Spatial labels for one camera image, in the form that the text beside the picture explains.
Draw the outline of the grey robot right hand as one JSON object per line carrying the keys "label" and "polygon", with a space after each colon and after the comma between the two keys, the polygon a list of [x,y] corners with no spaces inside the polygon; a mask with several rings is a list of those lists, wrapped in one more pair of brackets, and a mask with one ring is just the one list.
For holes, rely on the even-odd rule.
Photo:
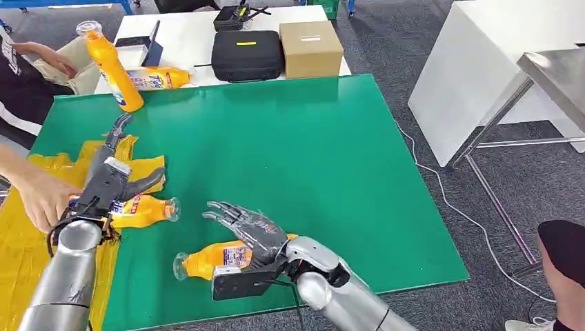
{"label": "grey robot right hand", "polygon": [[289,240],[286,232],[261,212],[225,201],[209,201],[207,206],[210,209],[202,213],[204,218],[222,224],[251,249],[250,270],[275,262]]}

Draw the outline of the person's right hand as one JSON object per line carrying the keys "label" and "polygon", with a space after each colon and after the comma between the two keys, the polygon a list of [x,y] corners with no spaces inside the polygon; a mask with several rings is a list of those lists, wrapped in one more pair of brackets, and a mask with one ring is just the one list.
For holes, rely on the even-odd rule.
{"label": "person's right hand", "polygon": [[40,171],[14,182],[24,209],[33,225],[48,233],[68,207],[70,197],[81,192],[51,174]]}

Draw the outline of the person's left hand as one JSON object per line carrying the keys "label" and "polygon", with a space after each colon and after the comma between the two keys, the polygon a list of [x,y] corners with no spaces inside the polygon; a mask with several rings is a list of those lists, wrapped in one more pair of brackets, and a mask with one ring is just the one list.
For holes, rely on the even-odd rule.
{"label": "person's left hand", "polygon": [[67,57],[59,53],[50,52],[49,55],[45,56],[44,61],[53,68],[56,68],[60,72],[64,73],[70,79],[77,75],[77,69],[73,63]]}

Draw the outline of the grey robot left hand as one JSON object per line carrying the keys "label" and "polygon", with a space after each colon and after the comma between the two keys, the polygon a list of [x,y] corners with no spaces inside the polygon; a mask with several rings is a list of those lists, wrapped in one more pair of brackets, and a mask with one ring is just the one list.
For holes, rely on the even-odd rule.
{"label": "grey robot left hand", "polygon": [[125,134],[126,124],[132,116],[123,113],[113,123],[105,141],[98,146],[91,158],[82,199],[87,202],[96,201],[104,208],[113,201],[127,201],[159,183],[164,178],[165,168],[155,168],[147,177],[130,181],[130,166],[115,158],[118,143]]}

